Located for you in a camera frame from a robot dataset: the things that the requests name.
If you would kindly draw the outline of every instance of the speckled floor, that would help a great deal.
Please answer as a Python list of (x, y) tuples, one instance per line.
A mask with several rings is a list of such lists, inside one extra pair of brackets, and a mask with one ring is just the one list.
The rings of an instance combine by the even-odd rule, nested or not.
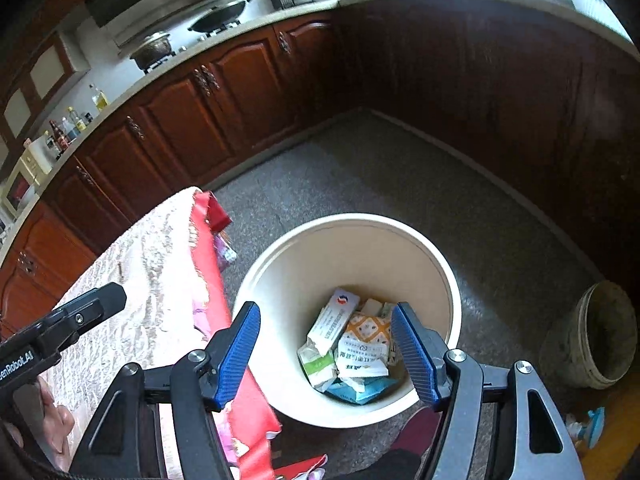
[[(462, 297), (459, 346), (476, 360), (538, 362), (551, 322), (591, 285), (588, 272), (534, 216), (443, 150), (368, 112), (352, 115), (215, 190), (234, 223), (239, 257), (224, 273), (232, 304), (253, 261), (314, 218), (368, 212), (423, 233), (444, 254)], [(548, 384), (561, 412), (575, 392)], [(277, 465), (326, 452), (328, 476), (377, 459), (417, 408), (354, 430), (324, 430), (280, 414)], [(471, 479), (484, 478), (491, 428), (484, 410)]]

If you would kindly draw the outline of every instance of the cabinet handle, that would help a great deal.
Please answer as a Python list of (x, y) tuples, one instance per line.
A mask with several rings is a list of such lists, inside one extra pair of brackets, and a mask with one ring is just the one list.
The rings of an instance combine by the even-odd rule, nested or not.
[(284, 32), (282, 31), (278, 33), (278, 42), (280, 43), (280, 48), (284, 53), (291, 55), (291, 47), (289, 46), (289, 43), (287, 43), (287, 38), (285, 38)]
[(213, 86), (213, 88), (215, 88), (216, 90), (220, 90), (220, 85), (218, 84), (216, 76), (214, 76), (211, 71), (204, 65), (201, 65), (200, 69), (202, 70), (207, 83), (209, 83), (209, 86)]
[(204, 94), (207, 97), (209, 97), (211, 95), (211, 89), (209, 88), (207, 81), (204, 79), (204, 77), (200, 73), (200, 70), (195, 68), (193, 70), (193, 75), (196, 76), (196, 83), (198, 83), (198, 86), (200, 87), (200, 89), (204, 92)]
[(34, 276), (36, 273), (36, 263), (31, 260), (26, 253), (20, 251), (18, 255), (18, 266), (27, 274)]
[(84, 180), (89, 186), (95, 186), (94, 180), (91, 178), (91, 175), (86, 172), (86, 170), (82, 166), (76, 166), (76, 170), (80, 174), (80, 178)]
[(142, 132), (142, 128), (138, 126), (138, 123), (134, 121), (130, 116), (127, 116), (127, 127), (129, 131), (136, 134), (140, 140), (145, 138), (145, 134)]

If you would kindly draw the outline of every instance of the glass bottle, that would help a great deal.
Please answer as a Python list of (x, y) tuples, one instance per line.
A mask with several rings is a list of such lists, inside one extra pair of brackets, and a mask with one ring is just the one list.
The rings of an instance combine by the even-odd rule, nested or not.
[(73, 126), (73, 124), (71, 124), (69, 119), (67, 119), (66, 117), (63, 117), (60, 121), (60, 127), (62, 127), (62, 130), (66, 133), (66, 138), (69, 140), (69, 142), (73, 142), (78, 137), (80, 137), (80, 130)]
[(51, 131), (53, 132), (53, 140), (56, 141), (60, 152), (63, 153), (69, 147), (69, 142), (68, 140), (66, 140), (66, 135), (53, 119), (49, 121), (49, 124), (51, 126)]
[(76, 125), (76, 128), (78, 128), (80, 132), (86, 129), (86, 124), (84, 124), (82, 117), (78, 115), (78, 112), (76, 112), (73, 107), (70, 106), (66, 111), (69, 112), (69, 119), (71, 119), (71, 122)]
[(94, 102), (95, 107), (98, 108), (98, 112), (101, 112), (104, 110), (106, 105), (109, 104), (107, 96), (102, 90), (98, 90), (93, 84), (89, 85), (89, 88), (92, 90), (91, 99)]
[(52, 152), (55, 152), (54, 154), (56, 156), (56, 160), (58, 160), (60, 158), (60, 155), (62, 155), (62, 152), (60, 151), (60, 147), (58, 146), (57, 142), (49, 133), (49, 130), (44, 130), (44, 140), (47, 148), (49, 148)]

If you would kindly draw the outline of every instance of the metal screw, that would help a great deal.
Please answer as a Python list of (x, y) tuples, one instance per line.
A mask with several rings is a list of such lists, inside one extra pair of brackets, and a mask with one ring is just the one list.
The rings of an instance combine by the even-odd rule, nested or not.
[(447, 352), (447, 357), (452, 361), (457, 363), (461, 363), (466, 359), (466, 354), (460, 348), (454, 348), (453, 350), (449, 350)]
[(192, 363), (200, 363), (204, 361), (204, 358), (207, 356), (207, 353), (204, 350), (194, 350), (189, 352), (189, 361)]
[(533, 371), (533, 366), (529, 361), (516, 362), (516, 370), (521, 374), (530, 374)]
[(140, 370), (140, 366), (136, 363), (127, 363), (122, 367), (122, 373), (125, 375), (135, 375)]

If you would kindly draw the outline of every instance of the blue gripper pad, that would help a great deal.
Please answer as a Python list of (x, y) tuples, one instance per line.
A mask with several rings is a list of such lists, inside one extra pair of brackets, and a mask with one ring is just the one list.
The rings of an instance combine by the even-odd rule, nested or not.
[(213, 398), (218, 410), (222, 410), (236, 396), (260, 332), (260, 308), (251, 303), (248, 312), (243, 313), (247, 306), (245, 303), (229, 327), (229, 330), (236, 333), (218, 369), (218, 390)]
[(434, 406), (441, 400), (437, 389), (436, 372), (425, 345), (420, 340), (418, 330), (425, 331), (409, 304), (397, 304), (391, 315), (392, 336), (400, 346), (404, 365), (411, 376), (418, 397), (427, 406)]

